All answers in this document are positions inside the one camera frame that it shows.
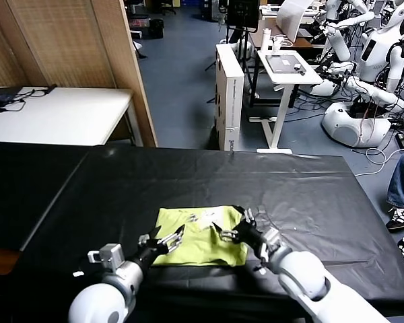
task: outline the green towel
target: green towel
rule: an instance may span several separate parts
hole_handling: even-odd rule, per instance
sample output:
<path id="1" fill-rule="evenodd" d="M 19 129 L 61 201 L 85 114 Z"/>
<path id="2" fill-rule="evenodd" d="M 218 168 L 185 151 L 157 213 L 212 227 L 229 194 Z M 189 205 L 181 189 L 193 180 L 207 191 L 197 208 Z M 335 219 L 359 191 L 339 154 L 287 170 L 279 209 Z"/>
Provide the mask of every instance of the green towel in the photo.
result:
<path id="1" fill-rule="evenodd" d="M 233 207 L 206 207 L 197 209 L 160 209 L 156 227 L 162 228 L 158 237 L 175 232 L 185 224 L 182 244 L 173 252 L 159 256 L 155 265 L 173 264 L 187 266 L 245 264 L 247 247 L 245 244 L 224 242 L 212 222 L 223 230 L 231 230 L 240 222 L 241 214 Z"/>

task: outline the cardboard box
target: cardboard box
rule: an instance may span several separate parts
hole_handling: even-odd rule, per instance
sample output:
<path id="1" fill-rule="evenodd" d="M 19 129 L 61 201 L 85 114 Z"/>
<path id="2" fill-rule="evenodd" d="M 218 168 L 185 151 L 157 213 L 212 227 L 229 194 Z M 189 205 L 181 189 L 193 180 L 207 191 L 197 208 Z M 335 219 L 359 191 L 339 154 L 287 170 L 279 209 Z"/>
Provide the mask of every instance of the cardboard box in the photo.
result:
<path id="1" fill-rule="evenodd" d="M 215 128 L 220 149 L 238 147 L 244 73 L 229 44 L 216 46 Z"/>

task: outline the black tablecloth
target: black tablecloth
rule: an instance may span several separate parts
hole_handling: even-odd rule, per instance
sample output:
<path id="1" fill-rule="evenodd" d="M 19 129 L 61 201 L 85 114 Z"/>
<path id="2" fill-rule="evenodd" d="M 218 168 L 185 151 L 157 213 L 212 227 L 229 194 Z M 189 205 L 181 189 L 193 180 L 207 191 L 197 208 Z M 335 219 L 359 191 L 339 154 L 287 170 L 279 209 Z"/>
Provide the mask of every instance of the black tablecloth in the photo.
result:
<path id="1" fill-rule="evenodd" d="M 89 271 L 88 250 L 120 242 L 132 254 L 160 207 L 233 204 L 263 207 L 261 225 L 274 222 L 293 249 L 314 252 L 382 312 L 404 313 L 404 260 L 342 157 L 95 147 L 20 258 L 10 293 L 26 309 L 64 309 L 83 285 L 71 274 Z M 236 268 L 152 268 L 138 304 L 299 316 L 256 263 L 250 253 Z"/>
<path id="2" fill-rule="evenodd" d="M 88 149 L 0 143 L 0 248 L 24 246 Z"/>

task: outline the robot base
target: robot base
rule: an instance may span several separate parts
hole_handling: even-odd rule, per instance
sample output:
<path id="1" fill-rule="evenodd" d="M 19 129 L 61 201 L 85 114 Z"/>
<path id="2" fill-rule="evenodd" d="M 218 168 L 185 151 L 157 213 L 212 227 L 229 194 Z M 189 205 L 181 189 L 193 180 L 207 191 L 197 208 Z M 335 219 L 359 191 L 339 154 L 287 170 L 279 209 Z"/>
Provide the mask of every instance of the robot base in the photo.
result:
<path id="1" fill-rule="evenodd" d="M 352 118 L 347 111 L 353 102 L 333 103 L 325 112 L 322 126 L 328 135 L 344 145 L 357 148 L 378 147 L 391 123 L 384 118 Z"/>

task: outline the white desk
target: white desk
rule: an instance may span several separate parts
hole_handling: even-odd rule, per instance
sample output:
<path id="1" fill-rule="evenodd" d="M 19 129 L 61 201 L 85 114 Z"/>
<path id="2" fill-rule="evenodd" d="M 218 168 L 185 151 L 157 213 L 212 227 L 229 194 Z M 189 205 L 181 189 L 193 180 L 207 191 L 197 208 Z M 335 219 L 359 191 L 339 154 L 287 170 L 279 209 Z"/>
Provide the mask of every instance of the white desk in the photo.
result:
<path id="1" fill-rule="evenodd" d="M 312 67 L 294 50 L 281 50 L 280 55 L 292 55 L 300 62 L 301 66 L 306 70 L 304 75 L 299 73 L 274 73 L 272 68 L 267 62 L 266 56 L 272 55 L 272 52 L 268 50 L 267 52 L 262 52 L 259 50 L 257 52 L 264 68 L 266 69 L 271 82 L 283 87 L 283 95 L 281 97 L 280 106 L 278 108 L 278 113 L 275 118 L 270 119 L 258 119 L 253 120 L 260 122 L 263 127 L 263 132 L 268 142 L 268 149 L 258 149 L 259 153 L 292 153 L 290 149 L 279 149 L 278 141 L 280 138 L 281 130 L 283 128 L 285 116 L 288 112 L 290 97 L 292 96 L 292 90 L 296 84 L 320 84 L 322 79 L 318 74 L 312 69 Z M 270 122 L 275 122 L 273 131 L 269 126 Z"/>
<path id="2" fill-rule="evenodd" d="M 20 93 L 32 89 L 44 87 L 23 87 Z M 22 111 L 0 113 L 0 141 L 103 145 L 124 113 L 133 110 L 131 98 L 129 89 L 57 87 L 46 96 L 27 98 Z"/>

